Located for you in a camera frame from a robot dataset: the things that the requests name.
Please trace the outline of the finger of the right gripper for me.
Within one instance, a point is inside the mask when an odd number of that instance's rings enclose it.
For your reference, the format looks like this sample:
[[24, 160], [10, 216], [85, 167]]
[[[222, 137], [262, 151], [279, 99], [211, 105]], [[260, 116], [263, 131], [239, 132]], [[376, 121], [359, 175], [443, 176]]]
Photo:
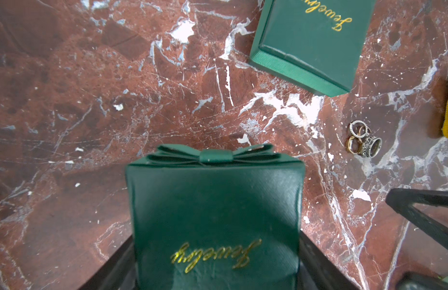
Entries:
[[414, 207], [414, 204], [424, 204], [448, 208], [448, 192], [393, 188], [386, 196], [386, 203], [396, 213], [448, 250], [448, 227]]
[[407, 272], [396, 284], [397, 290], [448, 290], [448, 283], [441, 279]]

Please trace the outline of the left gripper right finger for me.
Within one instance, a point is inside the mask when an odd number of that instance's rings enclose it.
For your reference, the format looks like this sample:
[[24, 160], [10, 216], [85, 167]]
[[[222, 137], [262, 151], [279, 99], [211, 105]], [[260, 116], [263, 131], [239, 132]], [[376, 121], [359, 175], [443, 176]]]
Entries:
[[298, 256], [299, 290], [358, 289], [303, 232], [299, 233]]

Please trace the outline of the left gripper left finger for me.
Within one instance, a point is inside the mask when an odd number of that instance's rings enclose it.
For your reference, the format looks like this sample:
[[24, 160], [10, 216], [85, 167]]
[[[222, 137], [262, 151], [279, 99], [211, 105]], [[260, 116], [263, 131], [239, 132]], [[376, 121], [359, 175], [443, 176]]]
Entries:
[[133, 236], [79, 290], [136, 290]]

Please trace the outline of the green bow box lid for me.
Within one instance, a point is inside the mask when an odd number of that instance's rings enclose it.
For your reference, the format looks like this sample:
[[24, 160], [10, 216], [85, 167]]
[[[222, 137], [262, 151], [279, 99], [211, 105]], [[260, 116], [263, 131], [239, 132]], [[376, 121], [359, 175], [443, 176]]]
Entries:
[[126, 167], [142, 290], [293, 290], [304, 163], [272, 145], [160, 145]]

